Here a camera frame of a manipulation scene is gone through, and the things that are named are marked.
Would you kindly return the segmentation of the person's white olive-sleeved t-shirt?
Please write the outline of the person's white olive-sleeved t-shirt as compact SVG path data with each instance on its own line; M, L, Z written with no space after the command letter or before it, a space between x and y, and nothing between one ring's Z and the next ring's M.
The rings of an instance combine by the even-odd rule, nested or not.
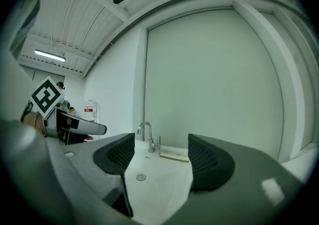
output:
M0 30L0 120L20 119L32 82L18 63L27 35L40 10L40 0L17 0Z

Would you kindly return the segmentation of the white sink basin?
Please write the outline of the white sink basin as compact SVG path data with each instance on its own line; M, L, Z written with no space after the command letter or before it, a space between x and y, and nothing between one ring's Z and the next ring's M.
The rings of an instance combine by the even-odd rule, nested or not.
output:
M145 174L144 181L136 176ZM147 144L135 140L135 154L125 171L125 182L133 220L143 225L160 225L186 202L192 181L191 164L149 153Z

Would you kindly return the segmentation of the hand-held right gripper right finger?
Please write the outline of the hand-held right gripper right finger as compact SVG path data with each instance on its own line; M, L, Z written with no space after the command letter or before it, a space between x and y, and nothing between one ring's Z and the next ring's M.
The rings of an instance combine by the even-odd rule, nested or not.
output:
M268 154L220 139L188 135L193 180L171 225L268 225L302 183Z

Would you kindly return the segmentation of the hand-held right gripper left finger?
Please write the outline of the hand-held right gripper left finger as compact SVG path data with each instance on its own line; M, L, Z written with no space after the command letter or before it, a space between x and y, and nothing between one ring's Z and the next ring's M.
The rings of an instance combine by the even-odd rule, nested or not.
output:
M71 145L48 140L55 171L66 178L79 176L99 199L127 217L133 217L125 182L125 171L135 154L135 134L120 135Z

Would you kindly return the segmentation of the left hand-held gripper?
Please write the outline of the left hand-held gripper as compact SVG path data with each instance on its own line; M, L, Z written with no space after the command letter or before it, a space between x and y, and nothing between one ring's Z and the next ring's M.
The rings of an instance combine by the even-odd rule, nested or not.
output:
M88 135L104 135L107 132L103 124L61 110L56 105L63 99L64 93L48 76L35 88L24 112L39 112L44 119L46 137L58 137L62 145L82 143L89 138Z

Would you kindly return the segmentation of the ceiling tube lamp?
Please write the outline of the ceiling tube lamp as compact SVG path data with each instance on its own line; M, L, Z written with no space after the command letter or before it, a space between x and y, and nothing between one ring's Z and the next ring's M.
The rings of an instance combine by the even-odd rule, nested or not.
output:
M61 62L65 62L66 61L64 57L57 56L57 55L54 55L54 54L51 54L51 53L48 53L48 52L44 52L44 51L41 51L41 50L35 49L34 52L37 55L40 55L40 56L43 56L43 57L46 57L46 58L50 58L50 59L53 59L53 60L57 60L57 61L61 61Z

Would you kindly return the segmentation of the long white box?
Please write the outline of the long white box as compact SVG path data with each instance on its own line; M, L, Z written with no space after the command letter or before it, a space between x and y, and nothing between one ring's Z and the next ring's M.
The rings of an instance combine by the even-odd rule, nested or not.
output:
M175 161L179 161L179 162L185 162L185 163L189 162L188 156L183 156L181 154L174 153L174 152L162 151L159 154L159 156L162 158L165 158L165 159L175 160Z

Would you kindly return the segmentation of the person's left forearm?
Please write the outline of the person's left forearm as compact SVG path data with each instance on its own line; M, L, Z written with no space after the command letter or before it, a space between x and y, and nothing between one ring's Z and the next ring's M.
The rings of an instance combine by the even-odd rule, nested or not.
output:
M39 112L24 112L21 122L36 129L42 136L46 136L44 119Z

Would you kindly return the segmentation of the chrome faucet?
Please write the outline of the chrome faucet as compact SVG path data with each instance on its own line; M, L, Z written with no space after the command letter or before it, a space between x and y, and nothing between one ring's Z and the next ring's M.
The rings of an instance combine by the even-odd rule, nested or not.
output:
M157 143L154 142L152 126L148 121L143 121L137 128L137 135L141 134L142 129L145 126L149 127L149 137L148 137L148 152L154 153L156 149L160 150L161 147L161 137L159 137L159 141Z

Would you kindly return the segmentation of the clear water bottle red label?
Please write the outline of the clear water bottle red label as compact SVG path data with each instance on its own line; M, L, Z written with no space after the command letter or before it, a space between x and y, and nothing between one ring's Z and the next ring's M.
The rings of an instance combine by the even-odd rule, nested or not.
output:
M84 119L98 123L98 103L95 100L86 99L84 103Z

